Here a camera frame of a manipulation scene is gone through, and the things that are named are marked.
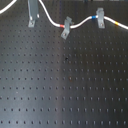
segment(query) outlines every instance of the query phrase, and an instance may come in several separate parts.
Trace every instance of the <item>white cable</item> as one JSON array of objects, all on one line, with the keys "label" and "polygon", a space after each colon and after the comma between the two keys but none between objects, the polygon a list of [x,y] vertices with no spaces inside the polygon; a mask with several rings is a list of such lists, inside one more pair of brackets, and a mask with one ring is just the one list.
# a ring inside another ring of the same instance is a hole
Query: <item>white cable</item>
[{"label": "white cable", "polygon": [[2,10],[0,10],[0,14],[4,13],[5,11],[7,11],[13,4],[15,4],[17,0],[13,0],[10,4],[8,4],[5,8],[3,8]]},{"label": "white cable", "polygon": [[112,22],[113,24],[116,24],[116,23],[117,23],[118,26],[120,26],[120,27],[122,27],[122,28],[128,30],[128,26],[123,25],[123,24],[121,24],[121,23],[118,23],[118,22],[114,21],[113,19],[111,19],[111,18],[109,18],[109,17],[106,17],[106,16],[105,16],[104,19],[105,19],[105,20],[108,20],[108,21],[110,21],[110,22]]},{"label": "white cable", "polygon": [[50,20],[50,22],[51,22],[54,26],[60,27],[60,24],[55,23],[55,22],[51,19],[51,17],[49,16],[48,11],[47,11],[47,9],[46,9],[44,3],[42,2],[42,0],[39,0],[39,2],[41,3],[42,7],[44,8],[44,11],[45,11],[45,13],[46,13],[48,19]]},{"label": "white cable", "polygon": [[71,29],[73,29],[73,28],[78,28],[79,26],[81,26],[82,24],[84,24],[86,21],[88,21],[88,20],[90,20],[90,19],[92,19],[92,16],[87,17],[85,20],[83,20],[83,21],[80,22],[79,24],[70,26],[70,28],[71,28]]}]

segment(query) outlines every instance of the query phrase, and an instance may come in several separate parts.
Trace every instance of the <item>black metal surface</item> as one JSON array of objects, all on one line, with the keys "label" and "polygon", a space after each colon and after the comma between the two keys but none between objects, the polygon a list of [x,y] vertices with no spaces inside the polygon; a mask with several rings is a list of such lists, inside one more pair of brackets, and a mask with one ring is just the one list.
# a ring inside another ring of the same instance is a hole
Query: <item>black metal surface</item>
[{"label": "black metal surface", "polygon": [[[8,0],[2,0],[3,8]],[[128,25],[127,3],[45,2],[51,18],[75,23],[105,15]],[[128,32],[90,20],[71,31],[50,24],[43,9],[28,28],[27,1],[0,15],[1,128],[128,127]]]}]

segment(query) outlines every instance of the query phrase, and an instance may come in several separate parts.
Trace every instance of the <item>metal bracket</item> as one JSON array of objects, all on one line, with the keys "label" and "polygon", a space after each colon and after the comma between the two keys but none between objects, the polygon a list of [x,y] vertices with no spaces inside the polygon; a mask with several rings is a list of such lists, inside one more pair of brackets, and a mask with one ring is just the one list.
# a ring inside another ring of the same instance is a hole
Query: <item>metal bracket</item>
[{"label": "metal bracket", "polygon": [[104,24],[104,9],[103,8],[98,8],[96,11],[96,14],[98,15],[98,26],[99,28],[105,28]]},{"label": "metal bracket", "polygon": [[33,28],[35,26],[35,21],[39,18],[37,0],[28,0],[28,9],[29,9],[28,27]]},{"label": "metal bracket", "polygon": [[66,40],[66,38],[68,37],[69,33],[70,33],[70,25],[72,24],[72,19],[70,17],[67,16],[64,25],[64,31],[61,34],[61,37],[64,38]]}]

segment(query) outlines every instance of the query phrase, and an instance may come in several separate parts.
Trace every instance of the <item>cable clamp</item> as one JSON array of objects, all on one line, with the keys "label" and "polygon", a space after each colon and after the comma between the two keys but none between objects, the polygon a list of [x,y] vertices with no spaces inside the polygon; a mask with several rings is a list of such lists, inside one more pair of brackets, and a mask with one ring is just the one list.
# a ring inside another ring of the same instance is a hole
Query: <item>cable clamp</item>
[{"label": "cable clamp", "polygon": [[99,28],[105,28],[104,24],[104,9],[103,8],[98,8],[96,11],[96,14],[98,15],[98,26]]},{"label": "cable clamp", "polygon": [[37,0],[28,0],[28,9],[29,9],[28,27],[33,28],[35,26],[35,21],[39,18],[38,1]]},{"label": "cable clamp", "polygon": [[61,34],[61,37],[63,39],[66,40],[66,38],[68,37],[68,35],[70,33],[70,25],[72,25],[72,24],[73,24],[72,19],[67,16],[67,18],[66,18],[66,20],[64,22],[65,28],[64,28],[64,31]]}]

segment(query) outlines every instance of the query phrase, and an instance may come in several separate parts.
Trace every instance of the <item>wire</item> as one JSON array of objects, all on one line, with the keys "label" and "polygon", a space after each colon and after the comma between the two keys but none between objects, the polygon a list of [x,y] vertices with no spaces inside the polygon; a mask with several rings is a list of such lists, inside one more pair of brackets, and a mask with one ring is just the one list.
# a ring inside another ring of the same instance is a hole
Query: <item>wire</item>
[{"label": "wire", "polygon": [[[5,11],[7,11],[13,4],[16,3],[16,1],[17,1],[17,0],[13,0],[13,1],[12,1],[10,4],[8,4],[5,8],[3,8],[2,10],[0,10],[0,14],[4,13]],[[41,3],[42,7],[44,8],[44,11],[45,11],[45,13],[46,13],[46,15],[47,15],[49,21],[50,21],[54,26],[56,26],[56,27],[64,28],[64,27],[65,27],[64,25],[62,25],[62,24],[57,24],[57,23],[55,23],[55,22],[51,19],[51,17],[50,17],[50,15],[49,15],[49,13],[48,13],[48,11],[47,11],[47,9],[46,9],[44,3],[42,2],[42,0],[39,0],[39,2]],[[82,24],[84,24],[86,21],[88,21],[88,20],[90,20],[90,19],[96,19],[96,18],[98,18],[97,15],[96,15],[96,16],[89,16],[89,17],[87,17],[85,20],[83,20],[82,22],[80,22],[79,24],[71,25],[70,28],[71,28],[71,29],[78,28],[78,27],[80,27]],[[115,24],[115,25],[117,25],[117,26],[120,26],[120,27],[122,27],[122,28],[128,30],[128,26],[123,25],[123,24],[121,24],[121,23],[119,23],[119,22],[117,22],[117,21],[114,21],[113,19],[111,19],[111,18],[109,18],[109,17],[104,16],[104,19],[105,19],[105,20],[108,20],[108,21],[110,21],[110,22],[112,22],[113,24]]]},{"label": "wire", "polygon": [[119,22],[117,22],[117,21],[114,21],[113,19],[111,19],[111,18],[109,18],[109,17],[107,17],[107,16],[104,16],[104,19],[105,19],[105,20],[108,20],[108,21],[110,21],[110,22],[112,22],[113,24],[115,24],[115,25],[117,25],[117,26],[120,26],[120,27],[122,27],[122,28],[128,30],[128,26],[123,25],[123,24],[121,24],[121,23],[119,23]]},{"label": "wire", "polygon": [[42,5],[42,7],[44,8],[44,11],[45,11],[45,13],[46,13],[46,15],[47,15],[49,21],[50,21],[54,26],[56,26],[56,27],[63,27],[63,28],[64,28],[64,25],[57,24],[57,23],[55,23],[55,22],[51,19],[51,17],[49,16],[48,11],[47,11],[47,9],[46,9],[44,3],[42,2],[42,0],[39,0],[39,2],[40,2],[40,4]]},{"label": "wire", "polygon": [[4,13],[5,11],[7,11],[13,4],[15,4],[17,0],[13,0],[10,4],[8,4],[5,8],[3,8],[2,10],[0,10],[0,14]]},{"label": "wire", "polygon": [[73,29],[73,28],[78,28],[79,26],[81,26],[82,24],[84,24],[86,21],[88,21],[88,20],[90,20],[90,19],[92,19],[92,16],[87,17],[85,20],[83,20],[82,22],[80,22],[80,23],[77,24],[77,25],[72,25],[72,26],[70,26],[70,28],[71,28],[71,29]]},{"label": "wire", "polygon": [[[50,21],[54,26],[56,26],[56,27],[64,28],[64,27],[65,27],[64,25],[62,25],[62,24],[57,24],[57,23],[55,23],[55,22],[51,19],[51,17],[49,16],[49,13],[48,13],[48,11],[47,11],[47,9],[46,9],[44,3],[42,2],[42,0],[39,0],[39,2],[41,3],[42,7],[44,8],[44,11],[45,11],[45,13],[46,13],[46,15],[47,15],[49,21]],[[71,29],[78,28],[78,27],[80,27],[81,25],[83,25],[86,21],[88,21],[88,20],[90,20],[90,19],[96,19],[96,18],[98,18],[97,15],[96,15],[96,16],[89,16],[89,17],[87,17],[85,20],[83,20],[82,22],[80,22],[79,24],[71,25],[70,28],[71,28]],[[104,16],[104,19],[105,19],[105,20],[108,20],[108,21],[110,21],[110,22],[112,22],[112,23],[115,24],[115,25],[118,25],[118,26],[120,26],[120,27],[122,27],[122,28],[128,30],[128,26],[123,25],[123,24],[121,24],[121,23],[119,23],[119,22],[117,22],[117,21],[114,21],[113,19],[111,19],[111,18],[109,18],[109,17]]]}]

